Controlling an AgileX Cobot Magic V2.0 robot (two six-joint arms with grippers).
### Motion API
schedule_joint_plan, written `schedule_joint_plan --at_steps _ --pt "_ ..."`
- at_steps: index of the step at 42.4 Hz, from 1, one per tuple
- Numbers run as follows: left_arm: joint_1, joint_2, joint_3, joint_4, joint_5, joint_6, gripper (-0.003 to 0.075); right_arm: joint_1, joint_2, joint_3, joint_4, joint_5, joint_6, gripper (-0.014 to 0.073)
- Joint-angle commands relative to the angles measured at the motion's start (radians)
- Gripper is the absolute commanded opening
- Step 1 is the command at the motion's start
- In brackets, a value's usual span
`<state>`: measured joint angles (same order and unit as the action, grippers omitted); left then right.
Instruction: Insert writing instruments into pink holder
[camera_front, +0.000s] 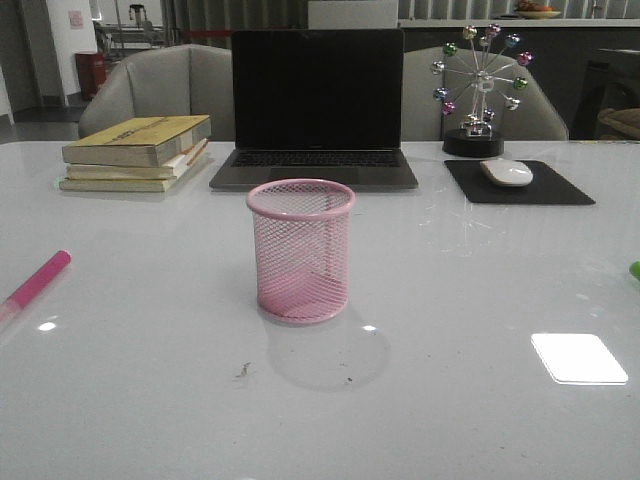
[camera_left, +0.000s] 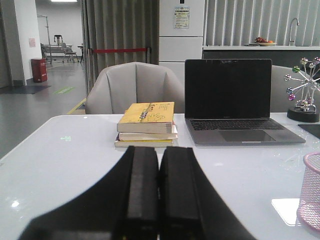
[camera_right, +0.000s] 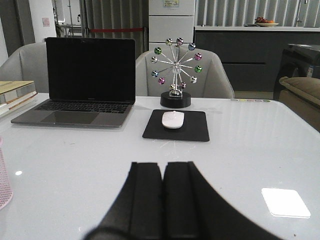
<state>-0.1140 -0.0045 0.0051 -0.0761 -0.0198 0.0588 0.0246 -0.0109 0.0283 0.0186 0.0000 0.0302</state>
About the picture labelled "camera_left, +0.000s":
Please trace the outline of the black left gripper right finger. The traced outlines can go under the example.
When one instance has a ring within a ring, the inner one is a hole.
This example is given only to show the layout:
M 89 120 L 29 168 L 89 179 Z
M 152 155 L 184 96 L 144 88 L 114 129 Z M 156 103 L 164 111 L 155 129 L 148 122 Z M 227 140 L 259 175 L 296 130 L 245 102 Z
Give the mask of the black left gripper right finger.
M 254 239 L 212 186 L 192 148 L 166 148 L 158 185 L 160 239 Z

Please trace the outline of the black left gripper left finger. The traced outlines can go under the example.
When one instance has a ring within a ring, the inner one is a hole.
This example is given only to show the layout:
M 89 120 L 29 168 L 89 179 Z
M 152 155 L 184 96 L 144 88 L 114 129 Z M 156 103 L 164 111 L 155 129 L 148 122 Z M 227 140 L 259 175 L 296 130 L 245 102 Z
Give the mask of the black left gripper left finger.
M 21 240 L 155 240 L 158 157 L 152 147 L 127 148 L 88 190 L 30 221 Z

